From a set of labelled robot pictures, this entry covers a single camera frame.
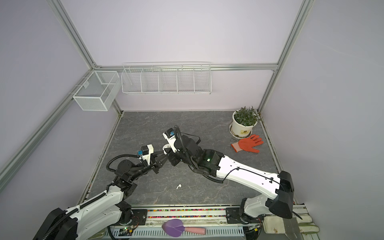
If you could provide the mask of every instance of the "green plant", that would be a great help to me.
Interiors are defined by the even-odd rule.
[[[259,119],[256,110],[253,109],[253,106],[252,108],[247,109],[243,107],[240,110],[237,110],[234,118],[236,122],[244,126],[253,126]]]

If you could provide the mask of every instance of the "wire basket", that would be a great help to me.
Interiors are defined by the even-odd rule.
[[[108,111],[121,84],[116,71],[93,71],[73,95],[84,111]]]
[[[124,68],[122,91],[126,94],[199,94],[212,91],[210,65]]]

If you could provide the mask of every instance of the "purple trowel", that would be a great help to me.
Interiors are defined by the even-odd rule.
[[[161,226],[169,236],[179,237],[184,231],[205,235],[205,228],[202,227],[184,227],[180,219],[174,218]]]

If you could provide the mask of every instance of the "robotic arm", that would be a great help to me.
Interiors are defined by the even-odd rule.
[[[116,176],[106,190],[75,207],[66,210],[57,208],[50,212],[33,240],[85,240],[115,223],[126,225],[129,230],[132,230],[130,225],[145,224],[147,210],[132,210],[124,199],[135,190],[137,185],[134,180],[151,170],[157,174],[167,160],[173,166],[184,162],[193,172],[211,181],[223,183],[225,179],[230,179],[262,193],[254,198],[244,198],[240,209],[235,208],[235,214],[228,212],[228,223],[259,223],[258,216],[267,213],[292,218],[294,188],[289,173],[260,171],[221,152],[203,150],[198,146],[200,140],[195,142],[182,135],[177,126],[168,129],[163,136],[168,144],[161,152],[154,152],[152,145],[147,145],[141,147],[137,155],[123,154],[113,158],[107,169]],[[116,170],[111,169],[109,165],[121,157],[136,157],[140,163],[123,160]]]

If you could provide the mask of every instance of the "potted plant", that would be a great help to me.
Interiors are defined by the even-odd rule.
[[[248,137],[258,120],[259,116],[253,107],[248,109],[243,107],[233,112],[230,131],[236,138]]]

